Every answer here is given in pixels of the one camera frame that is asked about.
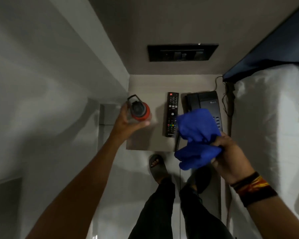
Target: black slipper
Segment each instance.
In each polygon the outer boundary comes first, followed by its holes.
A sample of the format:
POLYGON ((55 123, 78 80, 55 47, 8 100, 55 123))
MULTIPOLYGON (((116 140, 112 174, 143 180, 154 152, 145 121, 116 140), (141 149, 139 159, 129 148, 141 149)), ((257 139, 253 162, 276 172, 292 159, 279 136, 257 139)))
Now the black slipper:
POLYGON ((164 159, 159 154, 153 154, 149 159, 149 170, 155 180, 163 178, 163 177, 170 177, 167 172, 164 159), (158 164, 152 167, 152 164, 158 159, 158 164))
POLYGON ((201 194, 208 187, 211 180, 211 170, 208 166, 196 169, 187 180, 187 184, 196 185, 197 193, 201 194))

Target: wristband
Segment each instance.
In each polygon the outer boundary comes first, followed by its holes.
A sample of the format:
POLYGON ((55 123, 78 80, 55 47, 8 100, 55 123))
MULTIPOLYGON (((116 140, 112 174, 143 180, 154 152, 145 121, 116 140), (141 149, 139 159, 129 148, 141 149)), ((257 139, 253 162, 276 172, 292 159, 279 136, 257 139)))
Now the wristband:
POLYGON ((257 172, 234 183, 231 187, 237 192, 245 207, 277 195, 277 192, 257 172))

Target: white bedsheet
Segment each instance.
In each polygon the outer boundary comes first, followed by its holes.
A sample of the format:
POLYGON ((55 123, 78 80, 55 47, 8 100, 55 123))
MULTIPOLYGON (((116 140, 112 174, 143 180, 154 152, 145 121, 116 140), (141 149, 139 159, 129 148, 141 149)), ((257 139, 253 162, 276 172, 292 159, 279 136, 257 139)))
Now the white bedsheet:
MULTIPOLYGON (((235 89, 232 138, 299 218, 299 66, 256 72, 235 89)), ((234 236, 261 238, 237 194, 232 195, 229 225, 234 236)))

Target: black pants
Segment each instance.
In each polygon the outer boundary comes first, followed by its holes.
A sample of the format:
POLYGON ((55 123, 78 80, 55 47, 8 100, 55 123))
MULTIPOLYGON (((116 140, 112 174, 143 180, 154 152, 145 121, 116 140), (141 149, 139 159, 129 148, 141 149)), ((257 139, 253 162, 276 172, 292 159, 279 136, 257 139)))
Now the black pants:
MULTIPOLYGON (((226 226, 201 203, 197 192, 186 185, 179 193, 186 235, 188 239, 232 239, 226 226)), ((175 185, 165 178, 145 203, 129 239, 172 239, 171 215, 175 199, 175 185)))

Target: blue towel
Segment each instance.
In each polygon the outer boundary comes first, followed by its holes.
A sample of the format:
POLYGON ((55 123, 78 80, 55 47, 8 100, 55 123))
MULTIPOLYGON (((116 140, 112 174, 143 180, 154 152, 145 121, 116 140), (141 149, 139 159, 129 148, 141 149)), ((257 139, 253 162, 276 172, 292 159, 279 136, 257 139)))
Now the blue towel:
POLYGON ((187 146, 176 151, 175 157, 180 160, 182 170, 197 169, 210 163, 222 152, 219 147, 211 146, 220 131, 207 109, 195 109, 177 117, 180 136, 187 140, 187 146))

